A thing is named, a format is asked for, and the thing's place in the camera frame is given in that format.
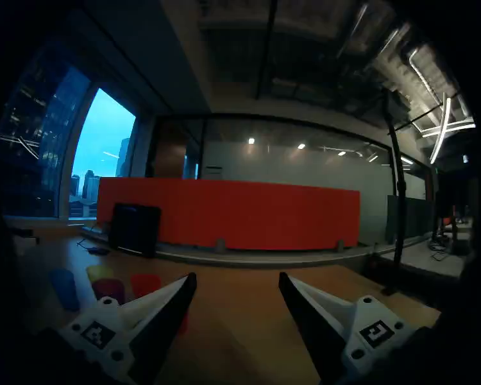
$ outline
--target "orange partition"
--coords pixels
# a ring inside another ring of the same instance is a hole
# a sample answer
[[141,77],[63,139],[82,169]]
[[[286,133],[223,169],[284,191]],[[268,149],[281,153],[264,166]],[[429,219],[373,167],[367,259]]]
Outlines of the orange partition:
[[284,184],[102,178],[98,223],[110,221],[115,203],[162,209],[158,239],[174,244],[249,250],[356,246],[360,225],[358,191]]

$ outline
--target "window sill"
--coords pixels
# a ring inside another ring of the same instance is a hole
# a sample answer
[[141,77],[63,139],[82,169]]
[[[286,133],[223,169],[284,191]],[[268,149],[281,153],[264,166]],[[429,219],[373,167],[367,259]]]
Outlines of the window sill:
[[9,227],[17,228],[65,228],[69,226],[92,226],[96,218],[41,218],[4,216]]

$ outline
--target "sky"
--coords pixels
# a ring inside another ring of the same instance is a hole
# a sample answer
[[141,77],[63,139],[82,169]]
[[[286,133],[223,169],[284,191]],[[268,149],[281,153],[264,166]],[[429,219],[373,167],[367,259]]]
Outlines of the sky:
[[121,141],[130,137],[134,120],[134,115],[102,89],[98,90],[80,134],[71,173],[80,176],[80,192],[87,170],[98,176],[116,175]]

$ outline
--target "cable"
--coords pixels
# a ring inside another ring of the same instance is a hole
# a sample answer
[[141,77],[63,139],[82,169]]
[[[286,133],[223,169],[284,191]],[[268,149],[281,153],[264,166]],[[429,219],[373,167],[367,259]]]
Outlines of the cable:
[[[435,258],[435,255],[437,254],[444,254],[444,257],[441,258],[441,259],[438,259],[438,258]],[[435,261],[437,262],[442,262],[445,258],[447,258],[449,256],[449,254],[447,252],[436,252],[434,254],[431,254],[431,258],[433,258]]]
[[[89,231],[92,231],[92,229],[95,228],[95,226],[96,226],[97,224],[98,224],[98,222],[95,222],[94,225],[92,225],[92,227],[91,227],[91,229],[90,229]],[[86,249],[86,250],[89,250],[89,249],[90,249],[89,247],[85,247],[85,246],[82,245],[82,242],[84,242],[86,239],[87,239],[86,237],[82,238],[82,240],[81,240],[80,242],[77,242],[77,243],[76,243],[77,246],[80,246],[80,247],[82,247],[82,248],[84,248],[84,249]]]
[[[435,241],[429,241],[428,242],[428,248],[429,250],[434,251],[433,254],[431,254],[431,258],[433,258],[437,262],[442,262],[445,258],[449,256],[449,253],[447,252],[447,242],[448,242],[448,237],[442,236],[438,237],[437,240]],[[443,258],[435,258],[435,255],[437,254],[443,254]]]

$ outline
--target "skyscraper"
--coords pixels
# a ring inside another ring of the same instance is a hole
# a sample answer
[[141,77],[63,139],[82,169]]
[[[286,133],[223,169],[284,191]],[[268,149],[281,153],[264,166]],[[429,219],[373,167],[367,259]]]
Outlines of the skyscraper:
[[126,153],[128,152],[128,143],[130,138],[123,139],[121,141],[121,147],[119,148],[119,159],[116,163],[116,176],[126,176],[125,170],[123,170],[124,161],[126,160]]
[[87,189],[89,188],[89,179],[94,177],[92,170],[87,170],[84,177],[84,187],[82,188],[82,198],[87,198]]
[[69,194],[73,196],[78,195],[78,185],[80,184],[80,176],[72,175],[71,176],[71,185],[69,187]]
[[87,180],[87,197],[89,201],[96,202],[98,200],[98,188],[100,185],[100,177],[93,176]]

